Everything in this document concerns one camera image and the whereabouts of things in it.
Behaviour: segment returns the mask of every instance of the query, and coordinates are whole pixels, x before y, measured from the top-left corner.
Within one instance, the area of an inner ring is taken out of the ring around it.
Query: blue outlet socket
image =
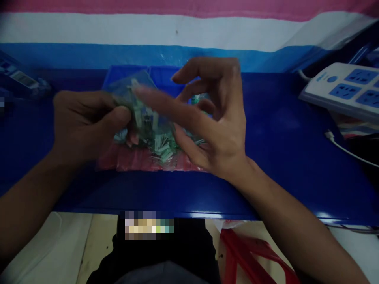
[[[361,89],[347,84],[338,84],[329,94],[343,99],[351,99]]]
[[[378,74],[379,72],[354,69],[354,71],[345,78],[345,81],[366,85],[370,83]]]
[[[367,90],[356,100],[356,102],[379,108],[379,92],[374,90]]]

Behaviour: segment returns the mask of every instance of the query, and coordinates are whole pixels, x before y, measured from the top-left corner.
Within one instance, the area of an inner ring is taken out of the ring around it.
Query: white cable
[[[302,70],[298,70],[297,72],[299,73],[300,77],[302,77],[305,81],[312,80],[312,78],[306,76]]]
[[[366,161],[365,159],[362,159],[361,157],[358,157],[357,155],[354,155],[353,153],[347,151],[345,148],[343,148],[343,147],[341,147],[339,144],[337,144],[337,143],[335,142],[335,140],[334,140],[334,134],[333,134],[333,132],[331,132],[331,131],[327,131],[327,132],[325,132],[324,134],[325,134],[326,138],[328,138],[328,139],[329,139],[334,145],[336,145],[336,146],[337,146],[338,148],[340,148],[342,151],[348,153],[349,155],[352,155],[354,158],[357,158],[358,160],[361,160],[362,162],[368,163],[368,164],[370,164],[370,165],[372,165],[372,166],[375,166],[375,167],[379,168],[379,166],[378,166],[377,164],[374,164],[374,163],[371,163],[371,162],[369,162],[369,161]]]

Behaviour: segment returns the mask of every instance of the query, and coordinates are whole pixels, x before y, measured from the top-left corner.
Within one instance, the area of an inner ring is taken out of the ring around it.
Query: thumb
[[[130,120],[130,110],[125,106],[117,106],[106,114],[103,119],[97,123],[97,126],[102,133],[114,135],[125,128]]]

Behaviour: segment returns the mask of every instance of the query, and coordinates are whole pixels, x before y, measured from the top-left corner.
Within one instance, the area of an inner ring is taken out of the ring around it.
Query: blue storage box
[[[177,97],[184,88],[184,85],[178,85],[171,81],[171,77],[175,74],[175,72],[179,70],[177,67],[120,65],[111,66],[109,68],[102,89],[105,89],[110,83],[131,76],[141,70],[145,70],[150,75],[151,79],[154,81],[154,84],[158,89],[168,93],[173,97]]]

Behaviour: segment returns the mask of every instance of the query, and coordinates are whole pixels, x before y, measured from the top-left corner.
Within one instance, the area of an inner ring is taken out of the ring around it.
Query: red plastic stool
[[[253,254],[279,263],[284,270],[286,284],[300,284],[296,273],[273,252],[268,242],[255,238],[239,238],[232,229],[223,229],[221,240],[227,249],[223,284],[236,283],[237,263],[253,284],[276,284]]]

